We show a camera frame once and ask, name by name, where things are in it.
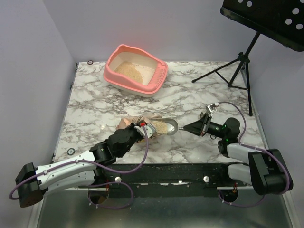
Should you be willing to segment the metal litter scoop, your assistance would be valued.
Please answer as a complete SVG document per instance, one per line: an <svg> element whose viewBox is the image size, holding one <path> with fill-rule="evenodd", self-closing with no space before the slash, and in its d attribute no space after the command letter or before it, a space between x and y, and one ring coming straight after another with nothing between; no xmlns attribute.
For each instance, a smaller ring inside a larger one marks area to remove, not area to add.
<svg viewBox="0 0 304 228"><path fill-rule="evenodd" d="M171 118L154 118L151 119L151 124L159 135L174 135L178 131L185 130L179 126L176 120Z"/></svg>

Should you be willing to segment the peach cat litter bag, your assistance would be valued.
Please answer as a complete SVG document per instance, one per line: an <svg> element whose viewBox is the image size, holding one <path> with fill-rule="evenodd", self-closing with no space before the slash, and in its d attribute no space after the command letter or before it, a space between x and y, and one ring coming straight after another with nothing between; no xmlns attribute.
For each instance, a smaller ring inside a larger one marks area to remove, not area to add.
<svg viewBox="0 0 304 228"><path fill-rule="evenodd" d="M116 126L116 130L125 129L131 124L140 125L140 123L145 122L146 124L151 124L155 128L155 132L149 137L150 139L153 139L168 133L167 125L160 119L162 119L161 115L151 113L122 117L119 124Z"/></svg>

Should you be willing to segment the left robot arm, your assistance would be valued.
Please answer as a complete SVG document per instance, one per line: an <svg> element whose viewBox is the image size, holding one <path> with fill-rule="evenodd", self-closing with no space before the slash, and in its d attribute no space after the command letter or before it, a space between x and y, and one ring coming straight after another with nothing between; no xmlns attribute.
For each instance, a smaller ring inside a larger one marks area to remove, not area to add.
<svg viewBox="0 0 304 228"><path fill-rule="evenodd" d="M28 163L17 175L16 187L9 194L9 199L19 201L19 206L26 208L39 203L46 194L55 190L114 185L115 181L109 182L97 170L101 168L120 174L121 171L109 168L109 165L115 163L117 158L122 158L137 142L148 142L152 135L153 132L146 124L131 124L125 129L116 130L108 139L74 158L42 166Z"/></svg>

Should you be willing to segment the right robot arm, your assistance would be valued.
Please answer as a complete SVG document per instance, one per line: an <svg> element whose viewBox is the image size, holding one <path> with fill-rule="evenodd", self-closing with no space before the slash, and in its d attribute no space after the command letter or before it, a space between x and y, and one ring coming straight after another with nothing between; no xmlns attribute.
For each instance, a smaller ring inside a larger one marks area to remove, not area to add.
<svg viewBox="0 0 304 228"><path fill-rule="evenodd" d="M209 134L218 141L218 150L223 156L241 161L229 165L219 173L218 180L229 186L235 180L251 185L259 195L284 194L293 189L293 180L278 149L264 150L240 142L240 122L228 118L222 125L211 121L208 114L183 126L183 130L196 136Z"/></svg>

